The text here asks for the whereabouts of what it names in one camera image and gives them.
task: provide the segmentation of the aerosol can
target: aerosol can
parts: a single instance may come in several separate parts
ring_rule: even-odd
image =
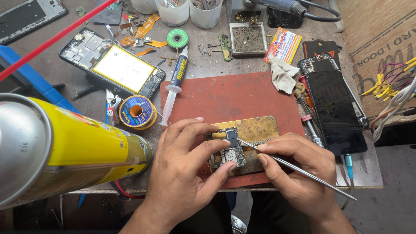
[[[0,209],[138,174],[152,156],[141,136],[35,98],[0,94]]]

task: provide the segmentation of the blue cable connector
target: blue cable connector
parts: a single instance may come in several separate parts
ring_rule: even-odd
[[[354,174],[352,173],[352,159],[351,159],[351,155],[346,154],[344,155],[344,161],[345,161],[345,166],[347,167],[347,171],[348,171],[348,177],[353,179],[354,178]]]

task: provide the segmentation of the label on solder spool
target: label on solder spool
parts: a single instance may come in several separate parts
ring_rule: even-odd
[[[127,126],[140,127],[154,118],[153,105],[144,96],[135,95],[127,98],[120,107],[120,120]]]

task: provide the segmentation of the silver can top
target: silver can top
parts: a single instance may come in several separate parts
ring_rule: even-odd
[[[36,181],[52,152],[52,125],[33,100],[0,94],[0,209]]]

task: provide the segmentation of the wrist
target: wrist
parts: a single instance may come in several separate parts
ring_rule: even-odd
[[[154,205],[143,201],[123,229],[129,230],[126,233],[168,234],[175,226]]]
[[[312,234],[357,234],[336,202],[328,209],[326,215],[308,217]]]
[[[326,224],[332,223],[334,220],[337,220],[340,215],[344,215],[341,211],[341,208],[336,201],[321,215],[307,215],[311,223],[316,224]]]

